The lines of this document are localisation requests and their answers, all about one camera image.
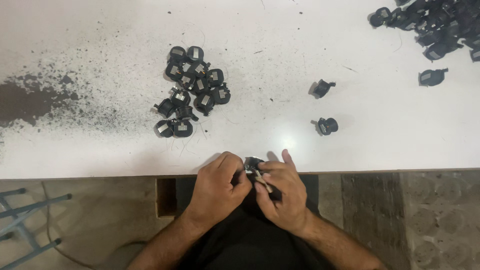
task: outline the black wire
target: black wire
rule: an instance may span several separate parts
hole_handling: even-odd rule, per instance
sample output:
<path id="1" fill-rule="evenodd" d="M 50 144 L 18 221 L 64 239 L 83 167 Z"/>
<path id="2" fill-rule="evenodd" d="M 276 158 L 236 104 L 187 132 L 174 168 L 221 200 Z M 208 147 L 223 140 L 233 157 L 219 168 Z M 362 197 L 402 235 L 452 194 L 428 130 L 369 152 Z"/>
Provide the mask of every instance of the black wire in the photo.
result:
<path id="1" fill-rule="evenodd" d="M 45 184 L 43 183 L 43 181 L 41 182 L 42 184 L 42 188 L 43 188 L 43 194 L 45 195 L 45 200 L 48 200 L 49 197 L 47 195 L 47 190 L 45 188 Z M 48 240 L 50 242 L 52 242 L 52 238 L 50 237 L 50 205 L 47 205 L 47 237 L 48 237 Z M 58 247 L 54 246 L 53 247 L 58 253 L 60 253 L 60 255 L 64 256 L 65 258 L 69 259 L 70 261 L 80 265 L 80 266 L 83 266 L 85 268 L 88 268 L 90 270 L 98 270 L 96 268 L 94 268 L 93 266 L 89 265 L 89 264 L 86 264 L 86 263 L 83 263 L 75 258 L 72 258 L 70 255 L 68 254 L 65 254 L 62 250 L 60 250 Z"/>

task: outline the stool leg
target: stool leg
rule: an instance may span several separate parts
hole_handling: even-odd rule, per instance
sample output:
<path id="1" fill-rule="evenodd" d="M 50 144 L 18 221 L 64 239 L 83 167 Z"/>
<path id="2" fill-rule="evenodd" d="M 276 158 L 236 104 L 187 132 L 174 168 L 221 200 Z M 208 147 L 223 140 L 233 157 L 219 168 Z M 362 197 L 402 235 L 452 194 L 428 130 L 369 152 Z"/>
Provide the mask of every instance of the stool leg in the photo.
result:
<path id="1" fill-rule="evenodd" d="M 27 212 L 27 211 L 35 209 L 35 208 L 41 208 L 41 207 L 47 206 L 47 205 L 52 204 L 52 203 L 57 203 L 57 202 L 64 201 L 64 200 L 70 200 L 71 198 L 72 198 L 72 195 L 67 194 L 67 195 L 63 195 L 63 196 L 60 196 L 60 197 L 57 197 L 57 198 L 54 198 L 54 199 L 50 199 L 50 200 L 46 200 L 46 201 L 43 201 L 43 202 L 37 202 L 37 203 L 31 204 L 31 205 L 7 210 L 5 212 L 0 213 L 0 219 L 11 216 L 13 214 L 20 214 L 20 213 L 23 213 L 23 212 Z"/>
<path id="2" fill-rule="evenodd" d="M 13 237 L 13 233 L 7 233 L 5 235 L 0 236 L 0 242 L 4 240 L 8 240 Z"/>
<path id="3" fill-rule="evenodd" d="M 10 223 L 7 227 L 3 228 L 0 230 L 0 235 L 3 235 L 4 233 L 10 231 L 11 229 L 13 229 L 15 226 L 17 226 L 18 224 L 20 224 L 22 221 L 24 221 L 25 219 L 27 219 L 28 217 L 30 217 L 31 215 L 37 213 L 37 211 L 39 211 L 40 208 L 35 208 L 33 210 L 30 210 L 28 212 L 26 212 L 25 214 L 21 215 L 20 217 L 16 218 L 13 220 L 12 223 Z"/>
<path id="4" fill-rule="evenodd" d="M 17 190 L 0 192 L 0 197 L 10 196 L 10 195 L 16 195 L 16 194 L 24 194 L 25 192 L 27 192 L 26 189 L 20 188 L 20 189 L 17 189 Z"/>
<path id="5" fill-rule="evenodd" d="M 3 209 L 5 211 L 12 209 L 10 205 L 7 203 L 7 201 L 5 200 L 5 198 L 3 197 L 0 197 L 0 204 L 3 206 Z M 13 214 L 12 218 L 17 219 L 18 216 L 16 214 Z M 23 223 L 20 223 L 17 225 L 17 230 L 20 233 L 20 235 L 30 243 L 33 249 L 40 248 L 40 246 L 35 240 L 35 237 L 27 230 L 27 228 Z"/>
<path id="6" fill-rule="evenodd" d="M 46 245 L 46 246 L 43 246 L 39 249 L 35 249 L 32 253 L 26 255 L 26 256 L 23 256 L 21 257 L 20 259 L 10 263 L 10 264 L 7 264 L 5 265 L 4 267 L 0 268 L 0 270 L 10 270 L 10 269 L 14 269 L 15 267 L 19 266 L 20 264 L 30 260 L 31 258 L 39 255 L 40 253 L 44 252 L 45 250 L 48 250 L 48 249 L 51 249 L 52 247 L 54 246 L 57 246 L 58 244 L 61 243 L 61 240 L 60 238 L 56 239 L 55 241 L 53 242 L 50 242 L 50 244 Z"/>

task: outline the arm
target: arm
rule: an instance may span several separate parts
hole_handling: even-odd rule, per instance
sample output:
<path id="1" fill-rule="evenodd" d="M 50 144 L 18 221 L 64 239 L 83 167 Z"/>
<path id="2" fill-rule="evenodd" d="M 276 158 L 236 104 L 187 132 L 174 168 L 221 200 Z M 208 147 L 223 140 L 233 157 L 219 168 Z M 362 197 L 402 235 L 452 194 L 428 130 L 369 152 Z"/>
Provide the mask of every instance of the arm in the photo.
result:
<path id="1" fill-rule="evenodd" d="M 383 270 L 380 260 L 348 234 L 313 215 L 305 206 L 307 193 L 287 150 L 285 163 L 260 163 L 263 179 L 282 192 L 282 201 L 272 201 L 263 185 L 255 183 L 257 202 L 265 216 L 278 227 L 302 238 L 338 270 Z"/>
<path id="2" fill-rule="evenodd" d="M 240 171 L 234 187 L 230 182 Z M 224 152 L 198 171 L 192 200 L 184 213 L 150 240 L 128 270 L 175 268 L 190 247 L 237 208 L 251 189 L 241 158 Z"/>

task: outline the hand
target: hand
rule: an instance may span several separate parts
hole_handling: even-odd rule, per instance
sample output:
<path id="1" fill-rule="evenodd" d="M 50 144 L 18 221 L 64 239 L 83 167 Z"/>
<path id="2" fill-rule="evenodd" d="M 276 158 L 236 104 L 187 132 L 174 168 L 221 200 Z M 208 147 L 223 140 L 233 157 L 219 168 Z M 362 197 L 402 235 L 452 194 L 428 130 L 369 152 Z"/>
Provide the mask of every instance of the hand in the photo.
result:
<path id="1" fill-rule="evenodd" d="M 230 182 L 236 172 L 239 182 L 234 187 Z M 223 152 L 198 171 L 192 200 L 182 216 L 209 230 L 237 208 L 251 189 L 242 159 Z"/>
<path id="2" fill-rule="evenodd" d="M 299 236 L 310 219 L 311 212 L 306 207 L 307 192 L 305 185 L 286 149 L 282 151 L 283 162 L 267 161 L 258 164 L 265 182 L 282 192 L 282 201 L 272 201 L 263 185 L 255 183 L 257 203 L 264 215 L 278 227 Z"/>

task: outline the person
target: person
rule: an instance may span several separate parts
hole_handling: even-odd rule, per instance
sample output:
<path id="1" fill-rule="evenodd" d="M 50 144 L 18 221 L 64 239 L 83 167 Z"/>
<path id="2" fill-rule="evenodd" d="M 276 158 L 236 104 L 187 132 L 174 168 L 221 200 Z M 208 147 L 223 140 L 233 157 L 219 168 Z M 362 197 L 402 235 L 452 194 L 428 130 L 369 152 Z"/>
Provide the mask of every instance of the person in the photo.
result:
<path id="1" fill-rule="evenodd" d="M 258 164 L 281 200 L 272 200 L 258 182 L 253 190 L 242 159 L 230 152 L 201 168 L 188 207 L 128 270 L 386 269 L 368 249 L 307 209 L 305 185 L 286 149 L 282 158 Z"/>

